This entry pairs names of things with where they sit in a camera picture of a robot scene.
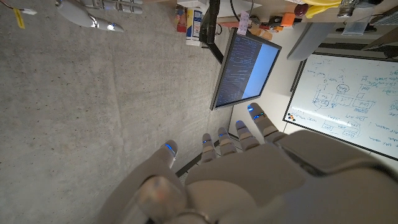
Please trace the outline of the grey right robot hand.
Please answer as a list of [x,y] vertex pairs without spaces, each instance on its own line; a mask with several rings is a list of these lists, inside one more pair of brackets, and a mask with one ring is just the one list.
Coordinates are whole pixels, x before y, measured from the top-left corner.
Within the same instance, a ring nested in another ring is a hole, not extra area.
[[88,9],[118,11],[130,14],[142,14],[141,0],[56,0],[58,12],[68,21],[82,26],[100,30],[124,32],[117,23],[96,17]]

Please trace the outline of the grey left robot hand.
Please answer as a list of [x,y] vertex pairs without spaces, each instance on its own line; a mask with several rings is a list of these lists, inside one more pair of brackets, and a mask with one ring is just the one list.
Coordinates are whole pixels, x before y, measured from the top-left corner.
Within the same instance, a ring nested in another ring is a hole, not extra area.
[[345,143],[311,131],[280,132],[256,104],[260,143],[236,123],[220,146],[202,137],[199,166],[181,182],[175,141],[137,166],[102,206],[98,223],[396,223],[397,172]]

